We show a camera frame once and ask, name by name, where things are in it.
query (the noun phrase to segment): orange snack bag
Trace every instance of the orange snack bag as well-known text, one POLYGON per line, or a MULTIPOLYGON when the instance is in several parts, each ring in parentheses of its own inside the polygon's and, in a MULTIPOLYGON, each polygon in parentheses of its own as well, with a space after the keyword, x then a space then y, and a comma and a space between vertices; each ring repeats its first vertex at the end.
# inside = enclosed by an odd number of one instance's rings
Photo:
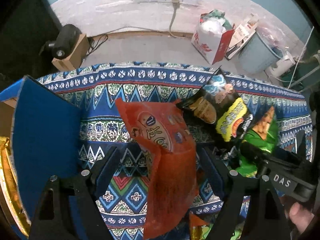
POLYGON ((116 106, 132 138, 152 156, 143 238, 178 225, 198 194, 196 143, 174 103, 123 102, 116 106))

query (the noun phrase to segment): electrical cable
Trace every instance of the electrical cable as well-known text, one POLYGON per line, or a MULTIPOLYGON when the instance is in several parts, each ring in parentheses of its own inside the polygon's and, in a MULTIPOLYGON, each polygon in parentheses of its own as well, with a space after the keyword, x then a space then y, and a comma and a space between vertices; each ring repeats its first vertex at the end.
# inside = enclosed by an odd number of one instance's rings
POLYGON ((95 41, 94 41, 94 39, 92 39, 92 41, 90 42, 90 48, 88 50, 87 56, 89 56, 91 53, 95 52, 103 43, 105 43, 108 40, 108 38, 109 38, 108 34, 101 35, 100 38, 98 39, 96 45, 94 45, 95 41), (102 37, 104 37, 104 40, 101 43, 99 43, 102 37))
POLYGON ((308 39, 307 39, 307 41, 306 41, 306 44, 304 44, 304 46, 303 46, 303 48, 302 48, 300 57, 298 58, 298 61, 297 61, 297 63, 296 63, 296 66, 294 67, 294 71, 293 71, 293 74, 292 74, 292 77, 291 77, 291 80, 290 80, 290 83, 289 83, 288 88, 290 88, 290 86, 291 86, 291 83, 292 83, 294 74, 296 73, 297 66, 298 66, 299 61, 300 61, 300 59, 301 59, 301 57, 302 57, 302 54, 303 54, 303 52, 304 52, 304 50, 305 50, 305 48, 306 48, 306 46, 307 46, 307 44, 308 44, 308 42, 309 42, 309 39, 310 39, 310 37, 311 37, 311 34, 312 34, 314 28, 315 28, 315 27, 313 26, 312 29, 311 29, 311 32, 310 32, 310 34, 309 34, 309 37, 308 37, 308 39))
MULTIPOLYGON (((174 18, 175 18, 175 12, 174 12, 174 17, 172 17, 173 20, 171 22, 171 25, 173 24, 173 21, 174 21, 174 18)), ((159 30, 154 30, 154 29, 149 29, 149 28, 144 28, 144 27, 137 27, 137 26, 124 26, 124 27, 120 27, 120 28, 117 28, 115 30, 112 30, 112 31, 109 31, 107 33, 103 33, 101 34, 100 38, 98 39, 98 42, 96 44, 96 46, 94 46, 94 40, 92 37, 90 37, 90 39, 92 39, 92 41, 90 42, 90 48, 88 50, 88 54, 87 56, 89 56, 90 54, 92 54, 93 52, 95 52, 103 43, 105 43, 109 36, 108 34, 111 34, 113 32, 116 32, 116 31, 119 31, 119 30, 122 30, 122 29, 126 29, 126 28, 135 28, 135 29, 140 29, 140 30, 147 30, 147 31, 151 31, 151 32, 157 32, 157 33, 166 33, 166 31, 159 31, 159 30), (101 40, 102 37, 105 37, 105 39, 99 44, 99 41, 101 40)), ((175 36, 173 35, 172 33, 170 33, 171 36, 175 37, 175 38, 185 38, 185 37, 178 37, 178 36, 175 36)))
POLYGON ((172 2, 172 5, 173 5, 173 14, 172 14, 171 22, 170 22, 170 25, 169 25, 169 33, 170 33, 170 35, 172 37, 179 38, 178 36, 172 34, 171 27, 172 27, 172 24, 174 22, 174 19, 176 18, 177 9, 180 7, 180 1, 179 0, 171 0, 171 2, 172 2))
POLYGON ((288 80, 282 80, 282 79, 280 79, 280 78, 277 78, 277 77, 275 77, 275 76, 273 76, 273 75, 268 76, 268 80, 269 80, 270 82, 271 82, 270 77, 273 77, 273 78, 275 78, 275 79, 277 79, 277 80, 279 80, 279 81, 281 81, 281 82, 290 82, 290 81, 288 81, 288 80))

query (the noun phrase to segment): blue patterned fabric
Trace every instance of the blue patterned fabric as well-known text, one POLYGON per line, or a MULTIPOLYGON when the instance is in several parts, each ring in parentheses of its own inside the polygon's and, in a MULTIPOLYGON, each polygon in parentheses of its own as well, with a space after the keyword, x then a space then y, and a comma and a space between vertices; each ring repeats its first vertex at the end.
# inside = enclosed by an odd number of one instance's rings
MULTIPOLYGON (((79 159, 83 168, 91 168, 104 157, 111 145, 125 151, 105 195, 97 201, 101 215, 115 239, 140 240, 147 211, 148 177, 146 160, 119 117, 115 99, 124 101, 173 102, 190 97, 212 76, 213 68, 148 62, 98 64, 70 72, 44 76, 38 81, 82 110, 79 159)), ((255 116, 262 116, 271 105, 279 124, 279 145, 295 151, 295 134, 304 130, 306 156, 312 154, 312 125, 303 95, 246 76, 226 73, 255 116)), ((210 142, 200 124, 190 125, 197 142, 210 142)), ((241 209, 246 216, 247 198, 241 209)), ((222 201, 212 193, 207 180, 199 188, 190 210, 195 214, 218 212, 222 201)), ((180 223, 159 239, 188 239, 188 225, 180 223)))

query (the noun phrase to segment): gold foil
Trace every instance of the gold foil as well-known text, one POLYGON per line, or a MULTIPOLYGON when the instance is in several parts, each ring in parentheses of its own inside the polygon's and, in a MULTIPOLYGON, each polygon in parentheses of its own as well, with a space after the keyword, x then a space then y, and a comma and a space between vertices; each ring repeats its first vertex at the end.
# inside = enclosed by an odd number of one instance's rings
POLYGON ((29 236, 30 221, 23 211, 18 191, 14 169, 10 162, 9 138, 0 136, 0 185, 10 213, 20 231, 29 236))

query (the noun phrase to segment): floor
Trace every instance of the floor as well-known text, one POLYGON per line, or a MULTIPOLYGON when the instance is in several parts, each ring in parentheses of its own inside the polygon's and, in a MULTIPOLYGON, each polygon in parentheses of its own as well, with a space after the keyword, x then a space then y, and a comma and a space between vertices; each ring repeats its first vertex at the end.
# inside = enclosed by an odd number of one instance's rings
MULTIPOLYGON (((109 38, 83 62, 82 67, 98 63, 147 61, 171 62, 211 67, 202 55, 193 47, 189 38, 173 38, 171 36, 131 36, 126 38, 109 38)), ((244 74, 260 80, 268 81, 265 72, 250 74, 242 69, 237 55, 231 60, 223 59, 212 67, 219 67, 234 74, 244 74)))

